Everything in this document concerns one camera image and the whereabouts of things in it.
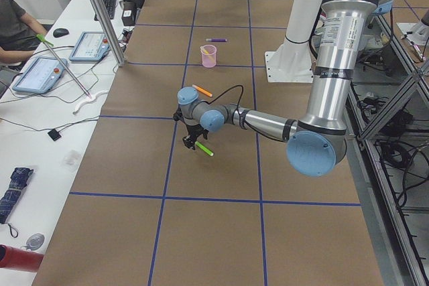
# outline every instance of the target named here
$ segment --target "blue umbrella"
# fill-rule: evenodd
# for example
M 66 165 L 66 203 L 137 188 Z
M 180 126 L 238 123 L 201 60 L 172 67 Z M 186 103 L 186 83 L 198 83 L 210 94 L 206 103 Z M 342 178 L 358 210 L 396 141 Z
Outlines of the blue umbrella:
M 14 205 L 17 203 L 22 190 L 27 186 L 27 180 L 32 173 L 33 169 L 29 169 L 28 167 L 16 167 L 15 171 L 13 171 L 9 188 L 0 200 L 0 224 L 6 223 L 7 217 L 11 213 Z

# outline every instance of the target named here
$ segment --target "person's arm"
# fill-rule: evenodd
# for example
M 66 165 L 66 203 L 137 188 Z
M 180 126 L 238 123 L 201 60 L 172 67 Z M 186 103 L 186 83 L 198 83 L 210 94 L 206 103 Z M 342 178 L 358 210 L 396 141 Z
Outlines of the person's arm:
M 19 63 L 28 60 L 33 53 L 33 50 L 4 50 L 0 47 L 0 62 L 5 64 Z
M 30 27 L 35 33 L 40 33 L 42 35 L 47 34 L 46 29 L 29 13 L 24 13 L 19 19 L 28 27 Z

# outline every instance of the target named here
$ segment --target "purple marker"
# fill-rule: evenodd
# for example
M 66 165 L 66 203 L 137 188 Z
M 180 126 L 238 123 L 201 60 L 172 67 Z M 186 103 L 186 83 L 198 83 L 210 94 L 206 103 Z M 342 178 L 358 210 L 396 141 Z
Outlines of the purple marker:
M 206 42 L 226 43 L 227 41 L 226 38 L 206 38 Z

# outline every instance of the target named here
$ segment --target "sticker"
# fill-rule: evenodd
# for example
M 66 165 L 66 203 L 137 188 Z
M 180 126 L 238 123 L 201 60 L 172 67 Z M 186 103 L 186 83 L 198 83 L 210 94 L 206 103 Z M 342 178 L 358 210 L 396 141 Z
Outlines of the sticker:
M 364 19 L 361 17 L 334 17 L 326 19 L 320 46 L 357 51 Z

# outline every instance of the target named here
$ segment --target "orange marker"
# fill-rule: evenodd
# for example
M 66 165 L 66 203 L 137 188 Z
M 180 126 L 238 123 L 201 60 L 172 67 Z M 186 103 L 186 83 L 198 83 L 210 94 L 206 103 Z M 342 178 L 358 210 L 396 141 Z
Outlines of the orange marker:
M 192 84 L 192 87 L 195 88 L 197 91 L 203 93 L 204 95 L 207 95 L 208 97 L 213 97 L 212 93 L 210 93 L 209 91 L 207 91 L 207 90 L 205 90 L 205 89 L 203 89 L 203 88 L 201 88 L 195 84 Z

